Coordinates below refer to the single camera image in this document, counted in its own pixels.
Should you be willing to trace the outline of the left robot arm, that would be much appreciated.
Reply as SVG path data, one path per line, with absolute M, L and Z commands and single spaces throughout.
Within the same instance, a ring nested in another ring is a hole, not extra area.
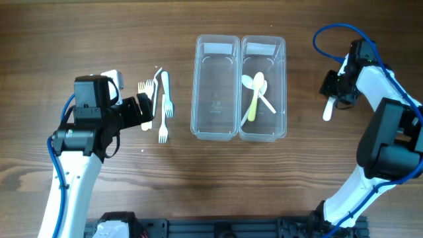
M 83 236 L 107 147 L 120 141 L 121 130 L 153 119 L 147 93 L 121 99 L 120 89 L 106 75 L 75 79 L 75 104 L 64 106 L 59 127 L 47 140 L 54 171 L 39 237 Z

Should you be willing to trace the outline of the white plastic spoon long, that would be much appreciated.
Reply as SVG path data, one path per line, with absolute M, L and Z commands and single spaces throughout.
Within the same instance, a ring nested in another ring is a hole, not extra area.
M 248 75 L 242 75 L 242 84 L 248 89 L 253 89 L 252 87 L 253 78 Z M 258 94 L 258 97 L 263 101 L 263 103 L 270 109 L 270 111 L 275 114 L 276 110 L 274 107 L 270 104 L 270 102 L 264 97 L 264 94 L 267 90 L 268 84 L 267 81 L 264 80 L 263 86 L 260 88 L 260 92 Z

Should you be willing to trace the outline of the yellow plastic spoon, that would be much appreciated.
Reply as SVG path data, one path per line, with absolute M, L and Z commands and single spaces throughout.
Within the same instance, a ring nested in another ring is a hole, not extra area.
M 253 88 L 254 94 L 251 100 L 250 110 L 249 110 L 249 114 L 247 118 L 249 122 L 253 122 L 255 120 L 258 94 L 263 84 L 264 84 L 264 74 L 262 72 L 258 72 L 254 76 L 254 79 L 252 81 L 252 88 Z

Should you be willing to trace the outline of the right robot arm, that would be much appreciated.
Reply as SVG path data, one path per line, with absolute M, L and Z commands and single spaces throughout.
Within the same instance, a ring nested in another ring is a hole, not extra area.
M 340 190 L 311 213 L 309 229 L 327 236 L 353 227 L 384 192 L 422 174 L 422 105 L 407 95 L 392 71 L 344 63 L 325 85 L 339 95 L 361 93 L 374 110 L 356 153 L 357 166 Z

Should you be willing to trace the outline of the white plastic spoon thick handle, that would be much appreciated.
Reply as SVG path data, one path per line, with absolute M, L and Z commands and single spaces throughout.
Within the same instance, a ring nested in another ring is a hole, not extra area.
M 335 97 L 329 97 L 323 112 L 323 120 L 328 122 L 332 118 L 332 113 L 334 109 L 334 104 L 336 102 Z

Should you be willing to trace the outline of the yellow plastic fork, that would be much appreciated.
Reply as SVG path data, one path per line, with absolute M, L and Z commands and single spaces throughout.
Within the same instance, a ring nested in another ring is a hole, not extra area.
M 145 82 L 138 83 L 138 93 L 145 93 Z M 143 131 L 147 131 L 147 122 L 141 125 Z

